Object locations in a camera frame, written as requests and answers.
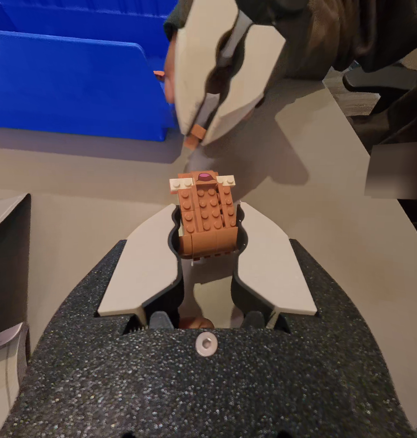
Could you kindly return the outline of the lego instruction booklet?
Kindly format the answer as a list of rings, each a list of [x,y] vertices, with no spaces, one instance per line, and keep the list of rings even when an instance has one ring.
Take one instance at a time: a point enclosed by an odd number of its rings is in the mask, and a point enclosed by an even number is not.
[[[28,280],[31,195],[0,200],[0,350],[16,358],[18,386],[30,355]]]

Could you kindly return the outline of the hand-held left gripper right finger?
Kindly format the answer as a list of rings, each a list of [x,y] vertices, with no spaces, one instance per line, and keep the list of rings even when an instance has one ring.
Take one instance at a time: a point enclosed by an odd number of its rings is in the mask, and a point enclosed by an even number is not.
[[[287,234],[245,202],[237,206],[238,257],[232,278],[232,299],[246,315],[260,311],[315,315],[309,291]]]

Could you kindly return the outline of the small brown lego plate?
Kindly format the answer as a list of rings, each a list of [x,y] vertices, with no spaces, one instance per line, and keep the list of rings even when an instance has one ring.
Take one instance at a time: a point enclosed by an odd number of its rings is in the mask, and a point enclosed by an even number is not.
[[[202,142],[206,135],[206,129],[198,124],[194,124],[190,133],[185,136],[183,145],[184,147],[195,150],[197,146]]]

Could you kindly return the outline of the brown lego assembly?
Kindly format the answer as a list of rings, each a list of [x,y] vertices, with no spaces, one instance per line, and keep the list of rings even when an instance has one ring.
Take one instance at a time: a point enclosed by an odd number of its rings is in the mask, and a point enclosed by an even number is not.
[[[169,179],[181,214],[179,255],[199,260],[237,250],[237,215],[232,197],[233,175],[217,176],[217,184],[195,185],[192,172]]]

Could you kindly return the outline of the blue plastic bin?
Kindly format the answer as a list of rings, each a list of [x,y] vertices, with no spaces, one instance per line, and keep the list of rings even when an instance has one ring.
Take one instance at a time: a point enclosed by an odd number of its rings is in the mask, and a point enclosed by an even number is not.
[[[1,0],[0,128],[163,141],[170,0]]]

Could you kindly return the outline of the person's right forearm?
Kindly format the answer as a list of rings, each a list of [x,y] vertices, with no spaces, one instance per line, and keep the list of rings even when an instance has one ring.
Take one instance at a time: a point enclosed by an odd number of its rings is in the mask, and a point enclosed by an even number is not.
[[[382,69],[417,48],[417,1],[237,1],[259,25],[273,25],[286,44],[277,75],[322,80],[356,61]]]

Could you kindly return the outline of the person's right hand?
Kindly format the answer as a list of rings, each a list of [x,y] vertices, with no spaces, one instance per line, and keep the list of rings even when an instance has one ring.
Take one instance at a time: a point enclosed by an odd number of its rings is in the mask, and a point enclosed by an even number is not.
[[[176,39],[169,43],[167,56],[164,63],[164,92],[168,103],[174,103],[175,94],[175,46]]]

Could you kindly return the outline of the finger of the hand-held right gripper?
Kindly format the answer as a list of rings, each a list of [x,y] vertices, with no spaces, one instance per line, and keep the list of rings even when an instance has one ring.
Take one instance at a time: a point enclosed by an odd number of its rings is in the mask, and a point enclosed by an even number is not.
[[[262,99],[285,44],[273,26],[252,25],[244,40],[244,60],[229,84],[229,92],[201,142],[202,146],[232,130]]]
[[[195,0],[175,47],[175,109],[182,134],[187,135],[205,99],[206,80],[216,66],[220,39],[238,16],[234,0]]]

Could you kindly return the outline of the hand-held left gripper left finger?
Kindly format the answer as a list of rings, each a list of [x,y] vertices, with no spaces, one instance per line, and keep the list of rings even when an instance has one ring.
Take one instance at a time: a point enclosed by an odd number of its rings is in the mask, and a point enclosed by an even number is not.
[[[181,261],[172,246],[178,231],[175,204],[140,224],[127,238],[97,313],[101,317],[136,315],[149,324],[155,308],[170,311],[184,298]]]

